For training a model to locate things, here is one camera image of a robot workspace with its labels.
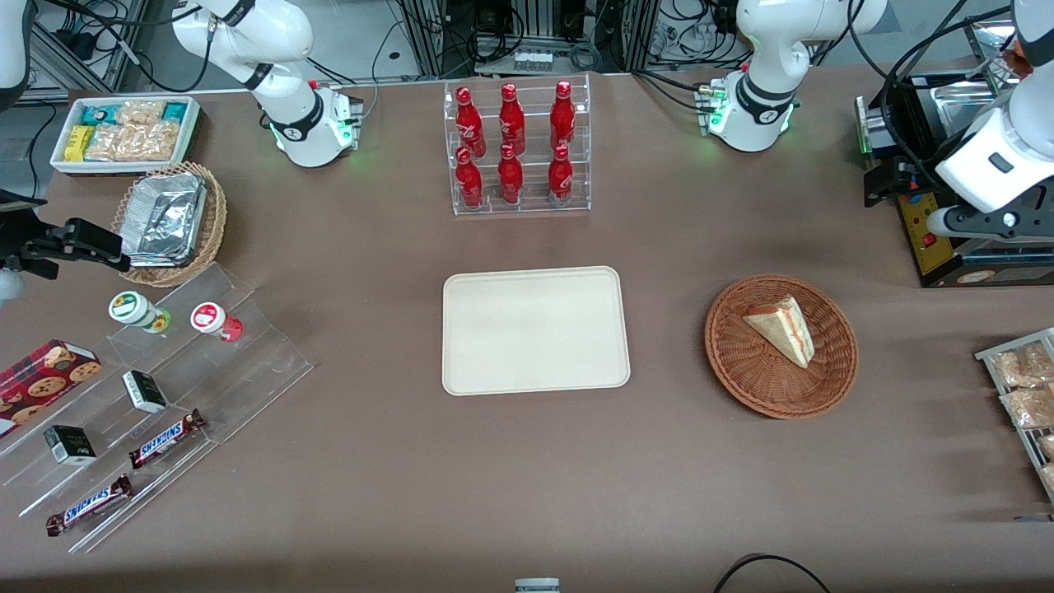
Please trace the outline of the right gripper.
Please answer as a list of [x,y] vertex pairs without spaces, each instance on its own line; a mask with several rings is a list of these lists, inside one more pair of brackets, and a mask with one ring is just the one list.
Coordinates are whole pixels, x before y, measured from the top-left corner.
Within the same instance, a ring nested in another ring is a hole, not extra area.
[[86,260],[117,273],[126,273],[131,268],[122,252],[121,237],[81,218],[69,218],[63,226],[43,224],[23,245],[26,273],[55,280],[59,260]]

